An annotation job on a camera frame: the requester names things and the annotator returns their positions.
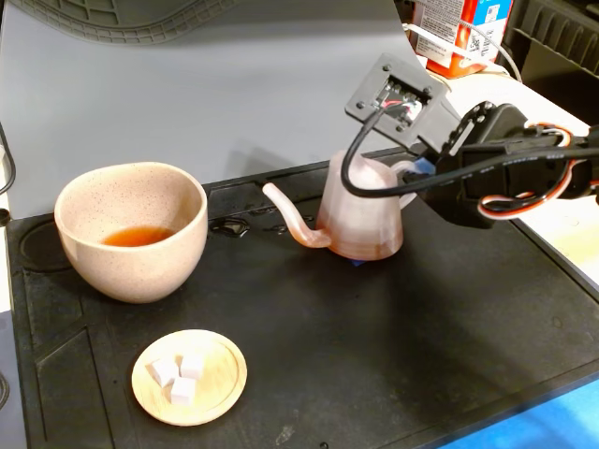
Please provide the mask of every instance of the rubber mat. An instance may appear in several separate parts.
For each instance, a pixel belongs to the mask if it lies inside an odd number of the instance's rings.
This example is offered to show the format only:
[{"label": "rubber mat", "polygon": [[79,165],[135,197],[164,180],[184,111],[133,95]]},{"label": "rubber mat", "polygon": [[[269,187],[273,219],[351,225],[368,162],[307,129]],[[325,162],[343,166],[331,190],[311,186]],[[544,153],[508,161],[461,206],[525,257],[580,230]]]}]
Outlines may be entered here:
[{"label": "rubber mat", "polygon": [[64,33],[107,44],[155,44],[181,36],[241,0],[10,0]]},{"label": "rubber mat", "polygon": [[[402,249],[356,268],[297,244],[259,187],[276,183],[313,224],[326,176],[313,165],[205,186],[202,259],[153,304],[89,286],[51,215],[11,222],[30,449],[438,447],[597,378],[597,292],[542,241],[510,223],[448,224],[415,201]],[[139,406],[131,371],[187,328],[235,341],[248,380],[220,418],[174,427]]]}]

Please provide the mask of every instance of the round wooden dish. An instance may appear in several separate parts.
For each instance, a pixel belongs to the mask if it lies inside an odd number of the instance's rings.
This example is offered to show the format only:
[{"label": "round wooden dish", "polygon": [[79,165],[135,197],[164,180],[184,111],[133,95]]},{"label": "round wooden dish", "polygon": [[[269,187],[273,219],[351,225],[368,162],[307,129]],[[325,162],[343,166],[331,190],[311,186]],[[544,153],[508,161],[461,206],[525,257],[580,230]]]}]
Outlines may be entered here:
[{"label": "round wooden dish", "polygon": [[[204,374],[196,382],[196,397],[190,406],[172,405],[172,384],[161,388],[149,371],[150,364],[171,357],[177,365],[186,354],[204,356]],[[233,341],[208,330],[189,329],[168,334],[152,343],[133,367],[133,393],[143,409],[173,426],[197,426],[226,413],[245,387],[247,366]]]}]

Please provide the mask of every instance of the teapot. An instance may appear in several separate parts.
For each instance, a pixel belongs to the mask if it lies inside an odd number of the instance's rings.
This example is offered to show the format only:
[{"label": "teapot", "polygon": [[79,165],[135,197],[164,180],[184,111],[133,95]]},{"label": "teapot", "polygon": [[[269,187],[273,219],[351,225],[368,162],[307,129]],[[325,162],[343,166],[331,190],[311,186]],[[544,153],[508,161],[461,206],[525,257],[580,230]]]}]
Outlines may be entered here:
[{"label": "teapot", "polygon": [[[402,209],[416,194],[397,198],[362,198],[350,194],[342,184],[345,152],[336,153],[329,163],[327,183],[316,219],[316,230],[304,223],[289,198],[271,182],[262,192],[282,213],[293,238],[308,248],[329,248],[356,261],[380,260],[395,254],[403,244]],[[349,169],[352,182],[363,189],[398,185],[404,171],[418,172],[410,161],[392,167],[357,154]]]}]

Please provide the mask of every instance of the sugar cube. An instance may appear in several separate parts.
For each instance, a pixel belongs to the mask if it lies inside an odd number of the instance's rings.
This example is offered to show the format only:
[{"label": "sugar cube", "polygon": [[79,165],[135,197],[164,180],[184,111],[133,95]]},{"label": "sugar cube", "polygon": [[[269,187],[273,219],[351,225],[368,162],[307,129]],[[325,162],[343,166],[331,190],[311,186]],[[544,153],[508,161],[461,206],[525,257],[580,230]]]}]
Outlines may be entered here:
[{"label": "sugar cube", "polygon": [[172,359],[160,358],[152,363],[151,372],[158,384],[164,388],[179,376],[179,367]]},{"label": "sugar cube", "polygon": [[173,405],[192,405],[196,396],[196,381],[178,377],[170,389],[170,403]]},{"label": "sugar cube", "polygon": [[181,377],[199,380],[204,371],[204,357],[199,354],[188,354],[183,356],[181,362]]}]

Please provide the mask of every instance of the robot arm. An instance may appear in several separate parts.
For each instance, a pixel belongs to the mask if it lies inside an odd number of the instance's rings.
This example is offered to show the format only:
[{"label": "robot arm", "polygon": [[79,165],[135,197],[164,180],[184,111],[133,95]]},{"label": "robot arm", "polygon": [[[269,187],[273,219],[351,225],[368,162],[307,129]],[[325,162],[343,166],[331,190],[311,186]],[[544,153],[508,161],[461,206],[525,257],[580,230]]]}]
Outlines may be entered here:
[{"label": "robot arm", "polygon": [[[484,102],[463,118],[444,84],[383,55],[346,111],[363,122],[345,156],[343,184],[357,196],[417,192],[445,220],[489,228],[551,199],[590,195],[599,179],[599,129],[574,138],[552,124],[527,126],[513,105]],[[430,167],[392,189],[364,190],[348,177],[351,159],[372,131],[391,138]]]}]

